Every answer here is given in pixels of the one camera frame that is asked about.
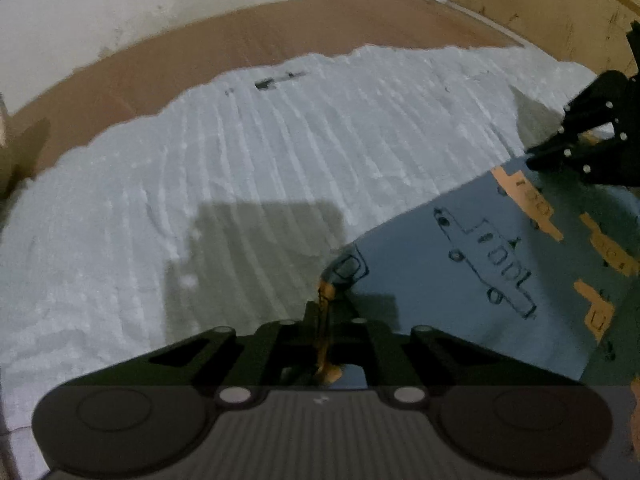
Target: wrinkled white fabric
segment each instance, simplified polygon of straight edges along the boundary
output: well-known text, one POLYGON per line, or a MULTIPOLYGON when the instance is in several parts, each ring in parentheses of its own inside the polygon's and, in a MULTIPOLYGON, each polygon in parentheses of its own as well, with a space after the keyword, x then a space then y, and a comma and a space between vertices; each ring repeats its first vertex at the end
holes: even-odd
POLYGON ((62 381, 301 317, 342 245, 521 155, 593 77, 534 48, 366 46, 226 73, 71 150, 2 231, 8 430, 62 381))

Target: wooden panel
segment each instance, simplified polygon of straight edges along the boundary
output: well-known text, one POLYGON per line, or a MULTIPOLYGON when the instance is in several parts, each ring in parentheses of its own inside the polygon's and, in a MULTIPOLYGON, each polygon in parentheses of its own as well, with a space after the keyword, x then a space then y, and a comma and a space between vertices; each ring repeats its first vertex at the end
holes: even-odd
POLYGON ((503 25, 556 59, 594 72, 638 69, 626 42, 640 0, 451 0, 503 25))
POLYGON ((79 70, 14 114, 21 175, 52 166, 113 124, 158 113, 220 73, 310 52, 348 54, 365 44, 468 48, 514 41, 433 0, 290 0, 238 10, 79 70))

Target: drawn wheel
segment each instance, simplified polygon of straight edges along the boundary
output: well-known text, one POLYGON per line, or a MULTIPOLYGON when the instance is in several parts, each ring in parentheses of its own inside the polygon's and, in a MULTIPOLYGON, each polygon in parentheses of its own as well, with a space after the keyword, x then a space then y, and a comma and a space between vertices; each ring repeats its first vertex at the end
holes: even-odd
POLYGON ((486 292, 486 296, 489 299, 489 302, 494 305, 501 304, 504 299, 504 294, 493 287, 486 292))
POLYGON ((453 249, 452 251, 449 251, 449 258, 456 263, 460 263, 465 259, 465 255, 462 254, 460 250, 453 249))

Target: truck drawing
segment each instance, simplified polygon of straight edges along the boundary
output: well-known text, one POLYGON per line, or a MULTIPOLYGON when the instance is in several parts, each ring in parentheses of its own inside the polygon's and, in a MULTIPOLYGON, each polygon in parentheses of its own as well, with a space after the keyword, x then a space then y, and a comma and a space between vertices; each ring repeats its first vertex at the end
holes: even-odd
POLYGON ((524 289, 531 277, 518 260, 510 243, 486 219, 471 229, 463 228, 454 216, 443 208, 433 210, 440 229, 453 245, 449 258, 466 262, 487 288, 487 299, 493 304, 508 303, 523 319, 536 310, 536 304, 524 289))

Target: white bolt head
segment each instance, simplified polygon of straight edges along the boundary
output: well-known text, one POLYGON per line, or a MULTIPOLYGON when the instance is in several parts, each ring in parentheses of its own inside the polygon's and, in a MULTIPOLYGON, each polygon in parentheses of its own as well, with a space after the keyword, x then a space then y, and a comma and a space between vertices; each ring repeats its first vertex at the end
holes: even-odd
POLYGON ((218 396, 229 404, 240 404, 251 399, 251 392, 242 386, 230 386, 220 391, 218 396))
POLYGON ((398 388, 394 391, 394 398, 398 402, 402 402, 404 404, 414 404, 416 402, 420 402, 424 400, 426 394, 420 388, 416 388, 415 386, 403 386, 402 388, 398 388))

